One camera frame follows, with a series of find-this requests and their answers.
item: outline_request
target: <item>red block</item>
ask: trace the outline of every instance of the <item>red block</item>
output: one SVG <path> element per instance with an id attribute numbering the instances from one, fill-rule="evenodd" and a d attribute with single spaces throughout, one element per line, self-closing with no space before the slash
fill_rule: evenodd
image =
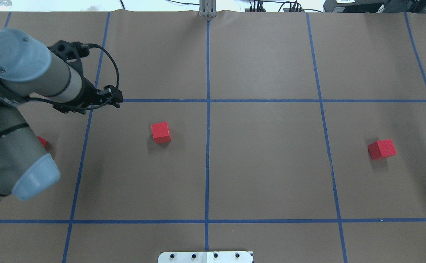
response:
<path id="1" fill-rule="evenodd" d="M 39 136 L 38 136 L 38 139 L 39 139 L 39 141 L 41 142 L 42 146 L 43 146 L 44 148 L 46 148 L 46 146 L 47 146 L 47 141 L 46 141 L 46 140 L 44 140 L 43 138 L 39 137 Z"/>
<path id="2" fill-rule="evenodd" d="M 168 122 L 155 123 L 151 125 L 153 139 L 156 143 L 171 141 L 171 132 L 169 131 Z"/>
<path id="3" fill-rule="evenodd" d="M 386 159 L 396 155 L 395 145 L 391 139 L 376 141 L 368 146 L 372 160 Z"/>

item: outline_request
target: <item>blue tape line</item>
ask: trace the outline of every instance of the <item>blue tape line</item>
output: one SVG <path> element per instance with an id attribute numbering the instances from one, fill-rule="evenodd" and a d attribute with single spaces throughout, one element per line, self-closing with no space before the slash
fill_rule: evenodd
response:
<path id="1" fill-rule="evenodd" d="M 426 103 L 426 100 L 322 100 L 324 103 Z"/>
<path id="2" fill-rule="evenodd" d="M 325 133 L 326 152 L 328 154 L 328 159 L 330 160 L 331 178 L 333 180 L 334 203 L 335 203 L 335 206 L 336 206 L 336 215 L 338 217 L 338 220 L 341 220 L 341 211 L 339 210 L 338 190 L 336 188 L 336 179 L 334 177 L 333 159 L 331 158 L 330 140 L 328 138 L 328 130 L 326 128 L 325 110 L 323 108 L 322 92 L 321 92 L 321 88 L 320 88 L 320 80 L 318 78 L 318 68 L 316 66 L 315 49 L 313 47 L 313 38 L 312 38 L 312 29 L 311 29 L 311 24 L 310 24 L 310 17 L 308 16 L 308 13 L 306 13 L 306 15 L 307 15 L 308 38 L 310 40 L 310 47 L 311 47 L 312 59 L 313 59 L 313 69 L 314 69 L 314 72 L 315 72 L 316 89 L 318 91 L 318 99 L 320 100 L 320 112 L 321 112 L 321 115 L 322 115 L 323 132 Z M 343 260 L 344 260 L 344 263 L 348 263 L 348 257 L 347 257 L 347 254 L 346 254 L 346 243 L 344 241 L 343 224 L 341 222 L 339 222 L 338 226 L 339 226 L 339 236 L 341 238 L 341 249 L 342 249 L 342 253 L 343 253 Z"/>
<path id="3" fill-rule="evenodd" d="M 107 30 L 109 28 L 109 20 L 111 19 L 111 12 L 107 12 L 107 18 L 106 18 L 106 28 L 104 29 L 104 37 L 103 37 L 103 44 L 102 47 L 106 47 L 106 37 L 107 37 Z M 95 87 L 97 88 L 99 83 L 99 74 L 101 73 L 101 65 L 103 64 L 103 55 L 104 52 L 101 50 L 99 54 L 99 63 L 97 65 L 97 71 L 96 71 L 96 80 L 95 80 Z"/>
<path id="4" fill-rule="evenodd" d="M 68 245 L 70 244 L 70 236 L 72 234 L 72 227 L 73 227 L 73 224 L 70 221 L 70 223 L 68 223 L 67 237 L 65 239 L 65 247 L 64 247 L 64 255 L 62 256 L 62 263 L 66 262 L 66 255 L 68 254 Z"/>
<path id="5" fill-rule="evenodd" d="M 68 224 L 70 220 L 0 219 L 0 224 Z"/>
<path id="6" fill-rule="evenodd" d="M 390 223 L 426 222 L 426 218 L 323 218 L 323 219 L 180 219 L 180 220 L 10 220 L 0 224 L 310 224 L 310 223 Z"/>
<path id="7" fill-rule="evenodd" d="M 201 99 L 124 99 L 125 103 L 206 103 Z"/>
<path id="8" fill-rule="evenodd" d="M 426 222 L 426 218 L 345 218 L 342 223 Z"/>
<path id="9" fill-rule="evenodd" d="M 7 16 L 7 20 L 5 21 L 4 28 L 8 27 L 8 23 L 10 22 L 10 18 L 11 18 L 11 12 L 9 12 L 9 14 Z"/>
<path id="10" fill-rule="evenodd" d="M 338 219 L 216 219 L 211 224 L 296 224 L 296 223 L 338 223 Z"/>
<path id="11" fill-rule="evenodd" d="M 73 220 L 74 224 L 204 224 L 203 219 L 179 220 Z"/>
<path id="12" fill-rule="evenodd" d="M 426 103 L 426 100 L 322 99 L 324 103 Z M 205 99 L 124 99 L 126 103 L 207 103 Z M 319 99 L 210 99 L 210 103 L 319 103 Z"/>
<path id="13" fill-rule="evenodd" d="M 107 30 L 109 28 L 109 19 L 111 18 L 111 12 L 107 12 L 107 18 L 106 18 L 106 27 L 104 29 L 104 37 L 103 37 L 103 44 L 102 47 L 105 47 L 106 44 L 106 37 L 107 37 Z M 101 64 L 103 63 L 103 51 L 101 50 L 101 54 L 99 55 L 99 63 L 97 67 L 96 72 L 96 80 L 95 80 L 95 87 L 97 88 L 98 81 L 99 81 L 99 73 L 101 71 Z M 68 246 L 70 245 L 70 237 L 72 234 L 72 226 L 73 226 L 73 219 L 75 216 L 75 208 L 76 208 L 76 200 L 78 199 L 78 191 L 80 189 L 80 181 L 81 181 L 81 173 L 83 172 L 83 163 L 85 160 L 86 155 L 86 146 L 88 144 L 88 136 L 89 136 L 89 129 L 91 127 L 91 118 L 93 117 L 93 111 L 89 111 L 88 116 L 88 123 L 86 125 L 86 133 L 85 133 L 85 139 L 83 141 L 83 150 L 81 150 L 81 159 L 80 159 L 80 167 L 78 168 L 78 176 L 76 178 L 76 186 L 75 186 L 75 192 L 73 196 L 73 203 L 72 203 L 72 211 L 70 213 L 70 222 L 68 223 L 68 231 L 67 231 L 67 237 L 65 240 L 65 247 L 64 247 L 64 253 L 62 256 L 62 263 L 66 262 L 66 256 L 68 253 Z"/>
<path id="14" fill-rule="evenodd" d="M 211 97 L 210 97 L 210 21 L 206 22 L 206 169 L 205 169 L 205 251 L 210 250 L 210 119 L 211 119 Z"/>
<path id="15" fill-rule="evenodd" d="M 422 78 L 423 78 L 423 83 L 425 84 L 425 88 L 426 88 L 426 76 L 425 76 L 425 72 L 423 71 L 422 63 L 420 62 L 420 58 L 419 58 L 419 54 L 417 52 L 416 44 L 414 43 L 414 38 L 412 36 L 411 26 L 409 25 L 409 19 L 408 19 L 408 13 L 407 12 L 404 12 L 404 19 L 406 20 L 406 26 L 408 28 L 408 33 L 409 33 L 409 38 L 411 40 L 412 49 L 414 50 L 414 54 L 416 55 L 416 60 L 418 62 L 420 73 L 422 74 Z"/>
<path id="16" fill-rule="evenodd" d="M 212 103 L 317 103 L 312 99 L 225 99 L 211 100 Z"/>

